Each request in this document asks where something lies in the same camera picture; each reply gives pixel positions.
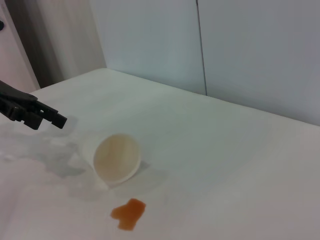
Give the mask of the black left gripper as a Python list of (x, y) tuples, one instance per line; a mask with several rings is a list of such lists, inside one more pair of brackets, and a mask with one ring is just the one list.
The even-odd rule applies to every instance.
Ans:
[[(0, 113), (11, 121), (23, 122), (27, 127), (38, 130), (43, 119), (62, 129), (67, 118), (52, 107), (37, 101), (38, 98), (29, 93), (17, 90), (5, 82), (0, 82)], [(35, 103), (36, 113), (26, 109)]]

